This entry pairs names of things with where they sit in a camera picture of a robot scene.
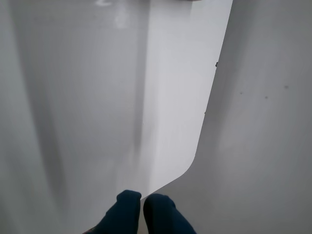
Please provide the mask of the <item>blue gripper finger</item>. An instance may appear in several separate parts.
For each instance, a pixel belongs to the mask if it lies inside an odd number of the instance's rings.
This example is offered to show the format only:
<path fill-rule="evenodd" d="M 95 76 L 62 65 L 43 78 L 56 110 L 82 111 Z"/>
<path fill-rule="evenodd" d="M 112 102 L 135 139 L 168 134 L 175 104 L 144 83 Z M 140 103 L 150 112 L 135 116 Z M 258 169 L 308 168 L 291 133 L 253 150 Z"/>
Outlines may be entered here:
<path fill-rule="evenodd" d="M 143 213 L 150 234 L 195 233 L 191 224 L 167 195 L 149 195 L 144 201 Z"/>
<path fill-rule="evenodd" d="M 87 234 L 136 234 L 140 215 L 141 193 L 125 190 L 117 195 L 115 204 Z"/>

